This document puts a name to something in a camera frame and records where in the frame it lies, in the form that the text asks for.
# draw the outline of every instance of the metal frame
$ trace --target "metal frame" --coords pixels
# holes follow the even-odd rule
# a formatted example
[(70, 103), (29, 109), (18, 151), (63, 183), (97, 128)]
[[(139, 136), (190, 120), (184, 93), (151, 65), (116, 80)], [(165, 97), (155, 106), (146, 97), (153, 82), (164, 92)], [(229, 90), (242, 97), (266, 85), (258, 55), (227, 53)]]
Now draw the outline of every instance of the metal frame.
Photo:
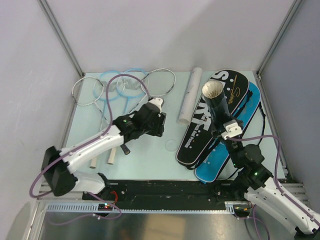
[(48, 22), (50, 23), (55, 35), (59, 39), (59, 42), (62, 45), (62, 48), (64, 49), (65, 53), (67, 54), (68, 58), (70, 59), (74, 69), (79, 74), (80, 77), (84, 75), (83, 71), (81, 70), (81, 67), (61, 29), (61, 27), (58, 24), (58, 21), (52, 12), (47, 0), (37, 0), (41, 9), (43, 10), (44, 15), (46, 16)]
[(282, 37), (284, 36), (287, 28), (291, 24), (292, 20), (294, 19), (294, 17), (297, 14), (297, 12), (301, 8), (303, 2), (304, 2), (303, 0), (294, 0), (291, 8), (289, 9), (287, 15), (285, 16), (285, 18), (280, 26), (280, 29), (278, 30), (278, 32), (275, 35), (275, 38), (272, 41), (270, 48), (266, 52), (266, 55), (264, 56), (260, 66), (257, 70), (258, 75), (261, 75), (261, 73), (264, 71), (268, 61), (270, 60), (271, 56), (274, 54), (279, 42), (281, 41)]

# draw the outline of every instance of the wire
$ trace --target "wire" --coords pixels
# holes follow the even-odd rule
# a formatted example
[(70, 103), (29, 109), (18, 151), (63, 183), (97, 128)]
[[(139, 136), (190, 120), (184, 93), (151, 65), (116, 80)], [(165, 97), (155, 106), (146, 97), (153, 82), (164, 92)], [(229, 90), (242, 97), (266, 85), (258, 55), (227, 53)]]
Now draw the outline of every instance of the wire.
[[(81, 81), (83, 81), (84, 79), (95, 79), (95, 80), (96, 80), (97, 82), (99, 82), (99, 83), (101, 84), (101, 86), (102, 86), (102, 91), (101, 91), (100, 95), (99, 95), (99, 96), (95, 96), (95, 100), (93, 100), (92, 102), (87, 103), (87, 104), (79, 103), (78, 100), (77, 100), (76, 97), (75, 97), (75, 94), (74, 94), (76, 85), (77, 85), (78, 83), (80, 83)], [(103, 94), (104, 94), (104, 85), (103, 85), (103, 83), (99, 80), (99, 78), (94, 77), (94, 76), (85, 76), (85, 77), (79, 79), (78, 81), (75, 82), (75, 84), (73, 85), (72, 90), (71, 90), (71, 95), (72, 95), (74, 101), (76, 102), (77, 105), (82, 106), (82, 107), (89, 106), (89, 105), (91, 105), (91, 104), (95, 104), (95, 103), (99, 100), (99, 98), (101, 98), (101, 96), (102, 96)]]
[[(150, 93), (149, 93), (147, 87), (145, 86), (145, 84), (144, 84), (139, 78), (137, 78), (137, 77), (135, 77), (135, 76), (132, 76), (132, 75), (129, 75), (129, 74), (118, 74), (118, 75), (114, 76), (113, 78), (111, 78), (111, 80), (110, 80), (110, 81), (107, 83), (107, 85), (106, 85), (106, 91), (105, 91), (106, 104), (107, 104), (107, 107), (108, 107), (108, 110), (109, 110), (109, 114), (110, 114), (110, 123), (112, 123), (112, 121), (113, 121), (113, 115), (112, 115), (112, 110), (111, 110), (111, 106), (110, 106), (110, 102), (109, 102), (109, 87), (110, 87), (110, 83), (111, 83), (112, 81), (114, 81), (116, 78), (121, 77), (121, 76), (132, 77), (132, 78), (134, 78), (135, 80), (137, 80), (137, 81), (138, 81), (139, 83), (141, 83), (141, 84), (143, 85), (143, 87), (145, 88), (146, 94), (147, 94), (148, 96), (150, 96)], [(36, 198), (41, 198), (41, 197), (43, 197), (43, 196), (46, 196), (46, 195), (52, 193), (52, 190), (51, 190), (51, 191), (47, 191), (47, 192), (42, 193), (42, 194), (39, 194), (39, 195), (34, 195), (34, 194), (33, 194), (33, 190), (34, 190), (37, 182), (39, 181), (39, 179), (40, 179), (52, 166), (54, 166), (56, 163), (58, 163), (60, 160), (64, 159), (65, 157), (72, 155), (73, 152), (76, 152), (76, 151), (78, 151), (78, 150), (80, 150), (80, 149), (88, 146), (89, 144), (92, 144), (92, 143), (96, 142), (97, 140), (99, 140), (100, 137), (106, 135), (106, 134), (109, 132), (111, 126), (112, 126), (112, 125), (109, 124), (108, 127), (105, 129), (105, 131), (102, 132), (101, 135), (99, 135), (99, 136), (97, 136), (97, 137), (95, 137), (95, 138), (93, 138), (93, 139), (91, 139), (91, 140), (89, 140), (89, 141), (87, 141), (87, 142), (85, 142), (85, 143), (80, 144), (79, 146), (77, 146), (77, 147), (75, 147), (74, 149), (66, 152), (66, 153), (63, 154), (62, 156), (58, 157), (56, 160), (52, 161), (49, 165), (47, 165), (46, 167), (44, 167), (44, 168), (42, 169), (42, 171), (36, 176), (36, 178), (34, 179), (34, 181), (33, 181), (32, 184), (31, 184), (31, 187), (30, 187), (30, 189), (29, 189), (29, 195), (30, 195), (30, 197), (36, 199)]]
[(239, 168), (237, 168), (228, 178), (223, 179), (223, 180), (224, 180), (224, 181), (225, 181), (225, 180), (229, 180), (229, 179), (232, 178), (238, 171), (239, 171)]
[[(165, 72), (172, 73), (172, 75), (173, 75), (173, 83), (172, 83), (172, 86), (169, 88), (169, 90), (166, 91), (166, 92), (163, 93), (163, 94), (160, 94), (160, 95), (152, 95), (152, 94), (150, 94), (150, 97), (152, 97), (152, 98), (160, 98), (160, 97), (163, 97), (163, 96), (167, 95), (168, 93), (171, 92), (171, 90), (174, 88), (174, 86), (175, 86), (175, 84), (176, 84), (177, 78), (176, 78), (175, 73), (174, 73), (173, 71), (167, 69), (167, 68), (158, 68), (158, 69), (152, 70), (152, 71), (149, 72), (144, 78), (142, 78), (142, 81), (144, 81), (146, 78), (148, 78), (152, 73), (154, 73), (154, 72), (160, 72), (160, 71), (165, 71)], [(137, 106), (139, 106), (139, 104), (145, 99), (145, 97), (146, 97), (146, 95), (145, 95), (128, 113), (131, 113)]]
[(256, 234), (258, 235), (259, 240), (262, 240), (262, 238), (260, 236), (260, 232), (259, 232), (258, 226), (257, 226), (257, 221), (260, 222), (263, 225), (263, 227), (264, 227), (264, 229), (266, 231), (266, 234), (268, 236), (268, 240), (270, 240), (270, 232), (269, 232), (269, 229), (267, 228), (267, 225), (262, 220), (260, 220), (259, 218), (256, 217), (256, 212), (255, 212), (256, 211), (256, 206), (257, 205), (254, 205), (253, 208), (252, 208), (253, 216), (238, 217), (237, 214), (234, 214), (234, 216), (236, 217), (237, 220), (253, 219), (253, 223), (254, 223), (254, 228), (255, 228)]
[(291, 203), (293, 203), (296, 207), (298, 207), (304, 214), (306, 214), (312, 222), (315, 222), (320, 227), (320, 222), (315, 219), (315, 217), (309, 213), (307, 210), (305, 210), (298, 202), (296, 202), (293, 198), (291, 198), (288, 194), (285, 193), (283, 190), (283, 187), (280, 185), (278, 181), (278, 165), (279, 165), (279, 159), (280, 159), (280, 149), (281, 149), (281, 141), (278, 136), (275, 135), (264, 135), (264, 136), (255, 136), (255, 137), (249, 137), (249, 138), (231, 138), (227, 137), (227, 139), (235, 141), (235, 142), (246, 142), (246, 141), (252, 141), (257, 139), (264, 139), (264, 138), (273, 138), (277, 141), (277, 152), (276, 152), (276, 158), (275, 158), (275, 167), (274, 167), (274, 178), (273, 181), (275, 185), (277, 186), (278, 190), (281, 192), (283, 196), (285, 196)]
[(110, 193), (115, 195), (115, 199), (114, 199), (113, 204), (116, 204), (118, 202), (118, 194), (115, 191), (111, 191)]

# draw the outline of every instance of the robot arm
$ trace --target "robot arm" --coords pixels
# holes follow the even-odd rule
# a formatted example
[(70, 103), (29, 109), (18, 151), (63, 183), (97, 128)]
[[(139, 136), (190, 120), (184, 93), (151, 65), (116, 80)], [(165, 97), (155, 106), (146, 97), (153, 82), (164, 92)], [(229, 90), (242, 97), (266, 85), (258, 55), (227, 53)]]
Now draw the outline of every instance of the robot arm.
[(237, 199), (247, 199), (277, 219), (295, 239), (320, 240), (320, 214), (314, 212), (287, 191), (262, 162), (259, 146), (243, 146), (243, 122), (228, 110), (223, 85), (208, 81), (202, 94), (211, 114), (211, 133), (224, 143), (235, 168), (242, 169), (231, 184)]
[(78, 169), (109, 149), (117, 146), (128, 149), (125, 144), (143, 134), (161, 137), (166, 119), (166, 114), (162, 112), (163, 104), (163, 99), (152, 98), (139, 111), (115, 119), (106, 134), (102, 134), (105, 131), (103, 130), (84, 142), (61, 150), (56, 150), (54, 146), (48, 148), (45, 151), (42, 169), (69, 153), (44, 174), (53, 194), (57, 197), (70, 191), (108, 194), (110, 184), (102, 173), (88, 174)]

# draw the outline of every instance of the purple cable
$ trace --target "purple cable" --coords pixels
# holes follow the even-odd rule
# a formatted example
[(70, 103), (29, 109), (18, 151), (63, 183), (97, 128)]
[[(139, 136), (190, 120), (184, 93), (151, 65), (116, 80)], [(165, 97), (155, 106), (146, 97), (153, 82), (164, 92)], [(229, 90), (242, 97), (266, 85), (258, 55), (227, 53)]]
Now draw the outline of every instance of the purple cable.
[(264, 227), (264, 229), (265, 229), (265, 231), (266, 231), (266, 234), (267, 234), (267, 236), (268, 236), (268, 240), (270, 240), (270, 232), (269, 232), (269, 230), (268, 230), (268, 228), (267, 228), (267, 225), (262, 221), (262, 220), (260, 220), (259, 218), (257, 218), (256, 217), (256, 209), (255, 209), (255, 207), (256, 207), (257, 205), (254, 205), (253, 206), (253, 216), (250, 216), (250, 217), (238, 217), (236, 214), (234, 214), (238, 219), (253, 219), (253, 222), (254, 222), (254, 228), (255, 228), (255, 231), (256, 231), (256, 234), (258, 235), (258, 238), (259, 238), (259, 240), (262, 240), (262, 238), (261, 238), (261, 236), (260, 236), (260, 233), (259, 233), (259, 230), (258, 230), (258, 226), (257, 226), (257, 221), (258, 222), (260, 222), (262, 225), (263, 225), (263, 227)]
[[(254, 228), (255, 228), (256, 234), (258, 235), (259, 240), (262, 240), (262, 239), (261, 239), (261, 236), (260, 236), (259, 229), (258, 229), (258, 227), (257, 227), (256, 206), (257, 206), (257, 205), (254, 205), (254, 206), (253, 206), (253, 223), (254, 223)], [(265, 226), (265, 229), (266, 229), (266, 232), (267, 232), (267, 234), (268, 234), (268, 240), (269, 240), (269, 239), (270, 239), (269, 231), (268, 231), (268, 229), (267, 229), (266, 226)]]
[[(109, 110), (109, 113), (110, 113), (110, 124), (108, 125), (108, 127), (106, 128), (106, 130), (101, 134), (101, 136), (104, 136), (108, 133), (108, 131), (110, 130), (111, 126), (112, 126), (112, 121), (113, 121), (113, 116), (112, 116), (112, 111), (111, 111), (111, 106), (110, 106), (110, 102), (109, 102), (109, 87), (110, 87), (110, 83), (112, 81), (114, 81), (115, 79), (117, 79), (118, 77), (130, 77), (130, 78), (134, 78), (135, 80), (137, 80), (141, 85), (142, 87), (145, 89), (145, 92), (146, 94), (148, 95), (148, 97), (150, 97), (150, 93), (146, 87), (146, 85), (139, 79), (137, 78), (136, 76), (132, 76), (130, 74), (118, 74), (116, 76), (114, 76), (113, 78), (110, 79), (110, 81), (107, 83), (106, 85), (106, 90), (105, 90), (105, 99), (106, 99), (106, 104), (108, 106), (108, 110)], [(45, 193), (42, 193), (42, 194), (39, 194), (39, 195), (34, 195), (33, 194), (33, 191), (34, 191), (34, 188), (35, 188), (35, 185), (37, 184), (37, 182), (39, 181), (39, 179), (43, 176), (43, 174), (45, 174), (53, 165), (55, 165), (57, 162), (59, 162), (60, 160), (62, 160), (63, 158), (67, 157), (70, 153), (72, 152), (76, 152), (82, 148), (84, 148), (85, 146), (89, 145), (89, 144), (92, 144), (94, 143), (95, 141), (99, 140), (100, 139), (100, 136), (97, 136), (93, 139), (91, 139), (90, 141), (88, 142), (85, 142), (83, 144), (81, 144), (80, 146), (77, 146), (75, 147), (74, 149), (72, 149), (71, 151), (68, 151), (67, 153), (63, 154), (62, 156), (58, 157), (56, 160), (54, 160), (53, 162), (51, 162), (48, 166), (46, 166), (44, 169), (42, 169), (42, 171), (39, 173), (38, 176), (36, 176), (36, 178), (34, 179), (33, 183), (31, 184), (31, 187), (29, 189), (29, 195), (31, 198), (41, 198), (43, 196), (46, 196), (50, 193), (52, 193), (52, 190), (51, 191), (47, 191)]]
[(246, 142), (246, 141), (252, 141), (257, 139), (264, 139), (264, 138), (274, 138), (278, 145), (277, 145), (277, 152), (276, 152), (276, 159), (275, 159), (275, 167), (274, 167), (274, 183), (281, 192), (283, 196), (285, 196), (290, 202), (292, 202), (297, 208), (299, 208), (304, 214), (306, 214), (312, 222), (315, 222), (320, 228), (320, 222), (314, 218), (314, 216), (309, 213), (307, 210), (305, 210), (299, 203), (297, 203), (292, 197), (290, 197), (288, 194), (285, 193), (285, 191), (282, 189), (282, 186), (280, 186), (280, 183), (278, 181), (278, 165), (279, 165), (279, 157), (280, 157), (280, 148), (281, 148), (281, 141), (280, 138), (275, 135), (263, 135), (263, 136), (254, 136), (249, 138), (231, 138), (227, 137), (229, 140), (235, 141), (235, 142)]

